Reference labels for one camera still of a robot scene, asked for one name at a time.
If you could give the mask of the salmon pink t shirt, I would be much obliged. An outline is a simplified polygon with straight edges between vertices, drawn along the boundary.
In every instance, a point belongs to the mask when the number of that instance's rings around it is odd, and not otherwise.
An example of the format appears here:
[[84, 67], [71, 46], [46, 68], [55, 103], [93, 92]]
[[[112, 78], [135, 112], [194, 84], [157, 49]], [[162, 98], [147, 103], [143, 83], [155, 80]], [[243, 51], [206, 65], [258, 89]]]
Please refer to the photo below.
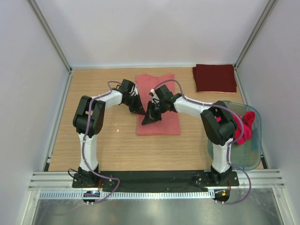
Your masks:
[[[138, 75], [136, 77], [136, 84], [138, 86], [138, 93], [141, 98], [141, 103], [144, 109], [147, 109], [148, 102], [151, 100], [149, 95], [150, 90], [155, 88], [163, 81], [174, 79], [173, 74], [166, 74], [163, 76], [152, 75]], [[143, 115], [137, 116], [137, 135], [149, 136], [149, 135], [180, 135], [180, 120], [179, 116], [175, 112], [165, 112], [162, 114], [162, 119], [152, 124], [142, 125], [144, 119]]]

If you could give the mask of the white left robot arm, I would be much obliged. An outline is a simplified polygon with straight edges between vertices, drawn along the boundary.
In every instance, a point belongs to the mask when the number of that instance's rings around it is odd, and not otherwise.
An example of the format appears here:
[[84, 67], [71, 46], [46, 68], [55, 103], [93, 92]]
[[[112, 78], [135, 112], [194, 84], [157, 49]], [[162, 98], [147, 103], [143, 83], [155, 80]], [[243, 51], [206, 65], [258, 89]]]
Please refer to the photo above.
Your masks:
[[93, 188], [102, 179], [98, 174], [97, 141], [103, 123], [105, 110], [124, 104], [134, 114], [145, 115], [138, 88], [135, 83], [124, 79], [115, 88], [96, 97], [82, 96], [73, 118], [80, 139], [81, 161], [78, 171], [73, 175], [72, 187]]

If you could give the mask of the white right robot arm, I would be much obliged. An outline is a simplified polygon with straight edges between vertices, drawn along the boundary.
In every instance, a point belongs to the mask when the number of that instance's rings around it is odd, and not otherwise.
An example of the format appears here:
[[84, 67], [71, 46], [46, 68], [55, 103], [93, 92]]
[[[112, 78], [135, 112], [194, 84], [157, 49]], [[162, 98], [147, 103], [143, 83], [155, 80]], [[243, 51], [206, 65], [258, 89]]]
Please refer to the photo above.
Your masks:
[[223, 101], [206, 103], [173, 94], [166, 85], [150, 91], [151, 101], [142, 125], [162, 120], [165, 112], [186, 113], [201, 119], [206, 136], [213, 146], [211, 180], [221, 186], [229, 179], [233, 167], [230, 162], [231, 145], [238, 125]]

